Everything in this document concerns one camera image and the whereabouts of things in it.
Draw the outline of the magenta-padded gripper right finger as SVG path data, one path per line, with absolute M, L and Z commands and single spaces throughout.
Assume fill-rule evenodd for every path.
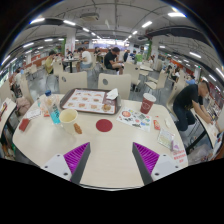
M 145 185 L 164 178 L 181 169 L 169 155 L 159 155 L 153 150 L 138 143 L 133 143 L 132 153 Z

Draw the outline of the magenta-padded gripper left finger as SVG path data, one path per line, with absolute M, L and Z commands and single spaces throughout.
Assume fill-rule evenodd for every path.
M 54 155 L 42 169 L 79 185 L 89 155 L 90 143 L 87 142 L 64 155 Z

